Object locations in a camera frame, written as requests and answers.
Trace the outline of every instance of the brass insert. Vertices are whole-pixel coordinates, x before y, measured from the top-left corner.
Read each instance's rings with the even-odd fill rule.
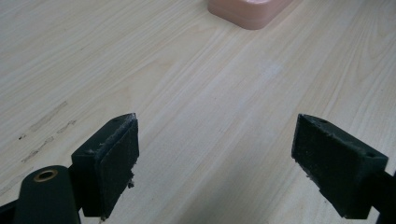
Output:
[[[45,170],[40,172],[38,175],[35,176],[35,182],[45,182],[47,180],[51,180],[58,174],[57,170]]]

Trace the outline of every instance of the scratch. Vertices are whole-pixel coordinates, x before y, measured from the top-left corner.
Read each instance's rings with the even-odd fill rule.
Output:
[[[56,133],[62,133],[64,131],[66,131],[66,129],[69,127],[69,125],[74,125],[77,121],[75,119],[70,120],[64,127],[62,127],[62,129],[60,129],[58,132]]]
[[[47,138],[46,141],[44,141],[43,145],[41,145],[41,147],[39,147],[38,149],[32,151],[32,152],[29,154],[29,156],[27,156],[25,159],[21,160],[21,162],[26,163],[27,161],[29,161],[30,159],[32,159],[39,151],[41,151],[41,150],[44,148],[44,146],[45,146],[46,144],[52,142],[53,139],[54,139],[54,138],[53,138],[52,136],[49,137],[49,138]]]
[[[39,130],[44,124],[48,123],[56,114],[59,113],[61,109],[67,106],[67,101],[64,101],[60,105],[56,106],[53,110],[51,110],[46,116],[40,119],[37,123],[30,127],[32,132],[36,132]]]
[[[26,137],[26,133],[21,134],[21,136],[18,138],[19,140],[21,140],[22,138]]]
[[[11,190],[16,184],[20,183],[27,175],[30,174],[30,172],[33,170],[33,167],[29,168],[26,172],[23,174],[17,175],[14,178],[11,179],[11,181],[6,184],[5,187],[0,189],[0,196],[3,194],[7,193],[7,191]]]

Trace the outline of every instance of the wooden table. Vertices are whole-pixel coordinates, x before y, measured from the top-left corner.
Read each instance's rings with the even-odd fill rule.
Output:
[[[206,5],[1,1],[0,204],[135,112],[135,188],[106,223],[374,223],[340,218],[290,149],[306,113],[395,171],[396,1],[295,0],[260,31]]]

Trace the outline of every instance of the pink dish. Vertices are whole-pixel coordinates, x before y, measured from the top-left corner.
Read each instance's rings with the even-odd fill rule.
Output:
[[[292,0],[209,0],[210,13],[248,29],[259,30]]]

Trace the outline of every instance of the black rubber pad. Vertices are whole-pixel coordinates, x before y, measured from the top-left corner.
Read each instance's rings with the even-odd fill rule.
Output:
[[[299,115],[291,156],[341,217],[368,217],[365,181],[383,173],[388,157],[327,120]]]
[[[72,154],[72,176],[86,217],[108,218],[139,157],[135,114],[110,120]]]

